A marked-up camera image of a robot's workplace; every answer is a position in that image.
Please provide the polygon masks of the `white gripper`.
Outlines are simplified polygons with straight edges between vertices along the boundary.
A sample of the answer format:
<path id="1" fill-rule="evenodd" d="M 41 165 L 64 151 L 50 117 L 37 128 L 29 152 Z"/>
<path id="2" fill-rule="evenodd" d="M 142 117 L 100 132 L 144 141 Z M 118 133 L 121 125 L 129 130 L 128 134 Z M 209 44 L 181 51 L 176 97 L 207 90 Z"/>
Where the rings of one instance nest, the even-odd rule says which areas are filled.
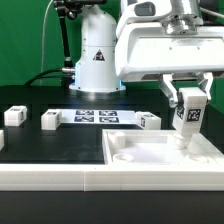
<path id="1" fill-rule="evenodd" d="M 163 74 L 161 90 L 169 106 L 178 105 L 170 73 L 194 73 L 211 101 L 213 71 L 224 71 L 224 27 L 202 26 L 196 35 L 167 35 L 158 22 L 133 23 L 121 32 L 115 47 L 116 74 L 123 82 L 139 82 L 145 75 Z"/>

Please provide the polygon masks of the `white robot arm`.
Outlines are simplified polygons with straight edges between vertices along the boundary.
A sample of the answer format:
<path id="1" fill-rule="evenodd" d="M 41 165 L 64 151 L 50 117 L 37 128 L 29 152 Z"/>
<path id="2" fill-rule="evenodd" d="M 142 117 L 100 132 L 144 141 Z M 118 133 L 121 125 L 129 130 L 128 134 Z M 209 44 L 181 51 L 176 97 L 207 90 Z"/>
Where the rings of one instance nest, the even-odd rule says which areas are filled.
<path id="1" fill-rule="evenodd" d="M 172 107 L 180 103 L 173 80 L 196 79 L 209 94 L 212 74 L 224 71 L 224 26 L 205 24 L 198 2 L 121 0 L 118 22 L 87 4 L 74 88 L 103 93 L 121 81 L 158 80 Z"/>

